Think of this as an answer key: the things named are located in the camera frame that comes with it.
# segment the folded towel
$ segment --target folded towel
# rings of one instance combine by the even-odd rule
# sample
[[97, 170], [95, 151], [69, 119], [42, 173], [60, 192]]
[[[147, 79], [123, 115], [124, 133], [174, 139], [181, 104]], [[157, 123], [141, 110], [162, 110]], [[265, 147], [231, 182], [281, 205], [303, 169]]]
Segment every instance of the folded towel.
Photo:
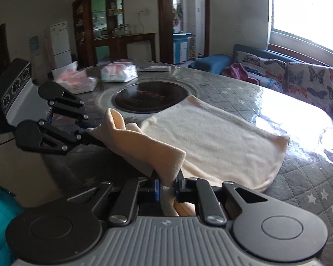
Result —
[[[206, 179], [212, 186], [231, 180], [260, 192], [275, 179], [289, 143], [289, 137], [270, 134], [194, 96], [144, 120], [141, 130], [186, 152], [184, 177]], [[194, 213], [188, 203], [174, 209]]]
[[213, 186], [231, 180], [264, 191], [289, 142], [194, 96], [144, 120], [141, 128], [125, 126], [122, 116], [108, 109], [102, 124], [88, 131], [143, 174], [156, 170], [165, 185], [161, 203], [166, 215], [194, 215], [193, 205], [175, 203], [174, 190], [166, 187], [179, 169], [184, 177], [206, 179]]

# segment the cable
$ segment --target cable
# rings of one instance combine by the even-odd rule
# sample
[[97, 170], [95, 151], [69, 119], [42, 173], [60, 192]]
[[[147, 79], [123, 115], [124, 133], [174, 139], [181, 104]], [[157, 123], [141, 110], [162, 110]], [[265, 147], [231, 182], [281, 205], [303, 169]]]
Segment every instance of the cable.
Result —
[[138, 12], [138, 22], [140, 23], [140, 25], [143, 27], [143, 30], [142, 30], [142, 32], [141, 32], [141, 34], [143, 34], [144, 33], [144, 25], [142, 24], [142, 22], [141, 22], [141, 13], [143, 13], [144, 11], [139, 11]]
[[15, 139], [15, 138], [11, 138], [11, 139], [9, 139], [9, 140], [7, 140], [7, 141], [5, 141], [5, 142], [0, 143], [0, 146], [3, 145], [3, 144], [8, 143], [8, 142], [10, 142], [10, 141], [12, 141], [12, 140], [14, 140], [14, 139]]

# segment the white refrigerator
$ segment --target white refrigerator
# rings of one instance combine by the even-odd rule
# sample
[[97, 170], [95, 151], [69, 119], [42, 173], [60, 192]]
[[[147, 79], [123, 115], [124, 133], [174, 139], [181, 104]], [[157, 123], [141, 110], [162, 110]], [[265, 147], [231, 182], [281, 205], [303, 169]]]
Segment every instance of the white refrigerator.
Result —
[[52, 68], [57, 69], [72, 63], [67, 22], [49, 27]]

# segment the quilted tablecloth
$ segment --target quilted tablecloth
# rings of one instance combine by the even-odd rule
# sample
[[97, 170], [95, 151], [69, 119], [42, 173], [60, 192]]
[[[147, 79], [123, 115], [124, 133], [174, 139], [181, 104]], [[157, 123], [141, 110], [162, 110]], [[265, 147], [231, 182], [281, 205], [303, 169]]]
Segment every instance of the quilted tablecloth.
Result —
[[[138, 67], [158, 65], [132, 62]], [[98, 77], [99, 70], [99, 67], [93, 68], [88, 74]], [[330, 117], [319, 108], [270, 89], [199, 70], [172, 67], [171, 72], [140, 73], [140, 77], [147, 76], [154, 80], [168, 78], [190, 84], [197, 90], [199, 99], [266, 131], [290, 136], [283, 165], [265, 194], [323, 219], [329, 239], [321, 261], [333, 266], [333, 123]], [[105, 111], [96, 101], [104, 91], [116, 85], [112, 84], [99, 82], [94, 92], [81, 94], [89, 120], [96, 125], [100, 124]], [[55, 123], [68, 131], [74, 128], [71, 120], [62, 117], [56, 117]], [[46, 155], [45, 161], [63, 191], [103, 179], [123, 184], [126, 179], [138, 176], [121, 158], [93, 145], [79, 146], [66, 157]]]

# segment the blue cabinet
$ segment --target blue cabinet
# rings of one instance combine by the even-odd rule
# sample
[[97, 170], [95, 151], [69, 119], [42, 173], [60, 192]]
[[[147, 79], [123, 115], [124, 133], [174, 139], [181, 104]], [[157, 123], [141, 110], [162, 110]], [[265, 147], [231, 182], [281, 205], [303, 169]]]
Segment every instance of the blue cabinet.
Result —
[[174, 64], [190, 60], [188, 50], [190, 46], [191, 33], [173, 34]]

